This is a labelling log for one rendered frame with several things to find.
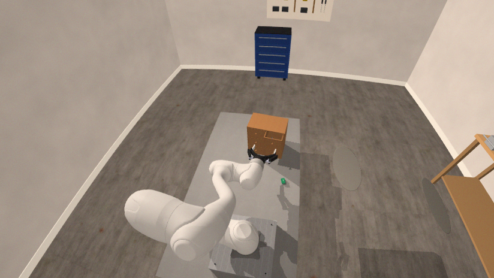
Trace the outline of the brown wooden chest of drawers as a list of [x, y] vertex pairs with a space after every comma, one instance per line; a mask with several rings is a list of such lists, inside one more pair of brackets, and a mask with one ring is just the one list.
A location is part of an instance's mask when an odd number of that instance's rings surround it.
[[[287, 134], [288, 119], [277, 116], [270, 116], [266, 114], [253, 113], [251, 119], [247, 125], [247, 136], [248, 128], [260, 129], [270, 132], [276, 132], [284, 134], [283, 146], [285, 145], [285, 139]], [[250, 136], [248, 136], [250, 137]]]

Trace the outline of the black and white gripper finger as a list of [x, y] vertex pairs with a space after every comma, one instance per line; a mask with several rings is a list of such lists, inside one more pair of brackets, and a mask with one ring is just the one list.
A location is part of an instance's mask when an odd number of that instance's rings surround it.
[[272, 155], [262, 156], [262, 158], [266, 158], [266, 162], [268, 162], [268, 164], [270, 164], [271, 162], [273, 162], [274, 160], [276, 160], [278, 158], [278, 155], [276, 155], [276, 149]]
[[249, 160], [253, 159], [252, 155], [253, 156], [259, 156], [259, 155], [257, 155], [257, 153], [254, 152], [254, 149], [255, 149], [255, 145], [250, 150], [248, 149]]

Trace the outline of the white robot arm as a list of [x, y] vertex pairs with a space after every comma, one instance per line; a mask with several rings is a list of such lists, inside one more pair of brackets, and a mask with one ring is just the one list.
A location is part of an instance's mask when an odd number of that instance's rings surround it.
[[260, 182], [263, 168], [264, 162], [258, 158], [249, 164], [213, 161], [209, 171], [219, 200], [199, 207], [162, 192], [141, 190], [127, 199], [125, 217], [140, 233], [171, 245], [184, 261], [202, 258], [218, 243], [232, 248], [232, 258], [260, 259], [260, 247], [267, 247], [267, 242], [260, 241], [261, 232], [249, 221], [231, 219], [236, 197], [227, 182], [239, 182], [242, 188], [252, 190]]

